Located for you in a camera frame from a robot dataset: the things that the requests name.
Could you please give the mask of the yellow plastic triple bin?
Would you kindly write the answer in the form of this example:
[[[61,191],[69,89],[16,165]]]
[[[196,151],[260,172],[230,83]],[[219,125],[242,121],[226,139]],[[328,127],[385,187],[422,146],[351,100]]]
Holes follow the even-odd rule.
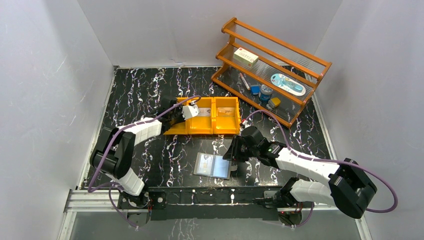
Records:
[[[202,97],[199,114],[173,125],[165,135],[238,135],[240,105],[238,97]]]

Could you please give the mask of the grey card holder wallet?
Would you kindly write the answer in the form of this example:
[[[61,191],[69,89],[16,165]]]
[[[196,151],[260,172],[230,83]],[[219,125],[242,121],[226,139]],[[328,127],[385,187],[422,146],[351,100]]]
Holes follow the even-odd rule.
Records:
[[[213,156],[213,163],[212,163],[212,169],[211,169],[210,175],[198,173],[198,165],[199,165],[199,159],[200,159],[201,154]],[[237,170],[236,163],[233,162],[233,161],[224,160],[221,155],[213,155],[213,154],[198,152],[197,156],[196,156],[193,174],[197,175],[197,176],[229,180],[231,172],[236,171],[236,170]]]

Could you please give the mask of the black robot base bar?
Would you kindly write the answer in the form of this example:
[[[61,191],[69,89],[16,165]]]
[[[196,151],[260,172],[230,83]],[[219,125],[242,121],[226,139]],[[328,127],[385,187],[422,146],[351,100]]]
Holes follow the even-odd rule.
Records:
[[[279,220],[302,206],[287,203],[279,186],[150,187],[152,220],[262,219]]]

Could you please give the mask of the orange wooden shelf rack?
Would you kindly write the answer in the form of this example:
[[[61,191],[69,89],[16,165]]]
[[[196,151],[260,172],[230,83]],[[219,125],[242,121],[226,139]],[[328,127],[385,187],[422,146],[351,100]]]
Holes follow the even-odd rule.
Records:
[[[290,128],[310,101],[332,63],[236,17],[227,21],[221,32],[228,35],[228,42],[215,56],[222,61],[222,66],[212,75],[212,81],[253,107],[270,110],[280,123]],[[249,67],[233,59],[233,53],[238,48],[244,48],[257,55],[259,59],[256,64]],[[268,102],[260,101],[259,95],[252,95],[251,91],[246,89],[239,73],[244,75],[250,86],[265,84],[272,88],[271,97],[279,98],[281,104],[275,109],[267,108]],[[291,78],[304,86],[306,93],[295,96],[273,85],[273,74],[283,74]]]

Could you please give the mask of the white portrait card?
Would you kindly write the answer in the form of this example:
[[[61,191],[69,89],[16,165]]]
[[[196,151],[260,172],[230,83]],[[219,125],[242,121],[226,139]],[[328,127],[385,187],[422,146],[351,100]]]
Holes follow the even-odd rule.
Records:
[[[198,162],[199,174],[210,175],[212,171],[214,157],[208,154],[201,154]]]

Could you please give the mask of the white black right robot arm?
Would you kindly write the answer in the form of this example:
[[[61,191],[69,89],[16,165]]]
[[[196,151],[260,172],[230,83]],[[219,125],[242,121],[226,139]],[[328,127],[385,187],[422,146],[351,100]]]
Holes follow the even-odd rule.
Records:
[[[377,193],[376,185],[349,158],[340,164],[320,162],[290,149],[285,143],[269,141],[255,127],[245,128],[235,135],[224,160],[246,162],[256,158],[263,165],[294,172],[307,177],[290,178],[273,196],[265,196],[255,203],[272,208],[295,207],[302,202],[314,202],[337,207],[342,213],[360,219]]]

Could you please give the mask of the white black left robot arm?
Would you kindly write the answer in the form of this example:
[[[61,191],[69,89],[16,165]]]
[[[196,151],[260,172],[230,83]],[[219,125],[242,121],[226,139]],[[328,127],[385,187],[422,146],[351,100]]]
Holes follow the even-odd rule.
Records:
[[[164,98],[160,106],[157,116],[150,115],[125,126],[103,127],[89,158],[96,173],[111,178],[130,195],[130,202],[137,208],[147,206],[150,198],[143,191],[145,183],[131,168],[135,146],[199,114],[196,104],[178,103],[176,98]]]

